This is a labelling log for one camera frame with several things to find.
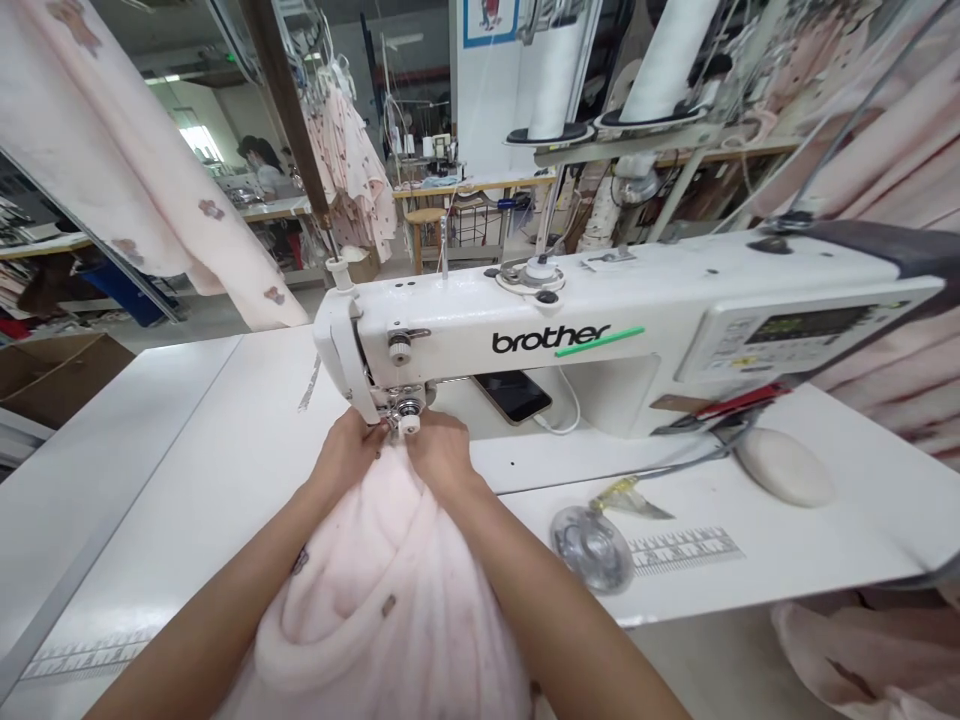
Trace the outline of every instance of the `green stripe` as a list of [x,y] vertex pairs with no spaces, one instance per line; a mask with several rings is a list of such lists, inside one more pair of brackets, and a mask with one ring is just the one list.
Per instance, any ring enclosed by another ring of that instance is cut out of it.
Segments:
[[600,347],[601,345],[609,345],[612,342],[617,340],[623,340],[624,338],[633,337],[634,335],[640,335],[644,332],[645,328],[637,326],[635,328],[630,328],[629,330],[623,330],[613,335],[607,335],[605,338],[599,338],[597,340],[591,340],[588,343],[583,343],[583,345],[573,345],[563,350],[557,350],[555,355],[557,357],[566,357],[567,355],[573,355],[574,353],[583,352],[584,350],[591,350],[595,347]]

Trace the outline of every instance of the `phone charging cable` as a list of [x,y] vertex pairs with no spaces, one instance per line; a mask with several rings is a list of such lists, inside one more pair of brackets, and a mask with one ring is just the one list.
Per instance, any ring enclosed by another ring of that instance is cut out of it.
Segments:
[[563,372],[563,368],[560,366],[557,366],[557,370],[560,371],[560,377],[563,378],[563,382],[566,384],[567,389],[570,391],[570,397],[573,398],[574,407],[576,407],[577,409],[577,417],[574,418],[573,424],[570,427],[563,428],[563,429],[553,427],[550,423],[546,421],[546,419],[544,419],[543,415],[541,415],[540,413],[537,413],[536,415],[534,415],[533,419],[537,423],[537,425],[542,427],[548,433],[553,433],[554,435],[569,435],[574,430],[576,430],[577,426],[580,424],[580,400],[577,399],[577,393],[574,391],[573,385],[570,384],[570,381],[567,380],[567,375],[565,372]]

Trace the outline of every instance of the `brother logo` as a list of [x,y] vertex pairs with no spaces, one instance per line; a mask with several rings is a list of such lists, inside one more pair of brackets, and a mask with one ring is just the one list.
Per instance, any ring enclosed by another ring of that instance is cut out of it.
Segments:
[[595,327],[585,327],[580,330],[574,330],[573,328],[561,325],[559,330],[546,328],[541,333],[527,333],[526,335],[517,335],[516,337],[494,333],[493,351],[503,354],[505,352],[516,352],[521,349],[537,350],[542,347],[560,347],[561,344],[564,344],[564,339],[566,339],[566,345],[568,347],[570,345],[582,345],[585,342],[596,340],[609,329],[609,325],[604,325],[599,329]]

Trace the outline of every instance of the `hand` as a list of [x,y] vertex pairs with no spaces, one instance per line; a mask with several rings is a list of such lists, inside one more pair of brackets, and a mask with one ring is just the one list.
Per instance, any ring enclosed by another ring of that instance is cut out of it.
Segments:
[[386,422],[371,428],[350,408],[327,433],[309,482],[323,485],[339,500],[367,474],[389,432]]
[[470,433],[451,415],[424,410],[420,432],[407,435],[407,453],[417,475],[442,505],[451,493],[477,488],[489,491],[470,462]]

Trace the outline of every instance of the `smartphone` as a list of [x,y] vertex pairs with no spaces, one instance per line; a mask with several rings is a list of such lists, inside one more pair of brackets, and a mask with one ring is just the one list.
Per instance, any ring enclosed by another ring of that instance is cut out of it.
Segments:
[[511,425],[519,425],[553,404],[550,396],[521,370],[474,375],[473,381]]

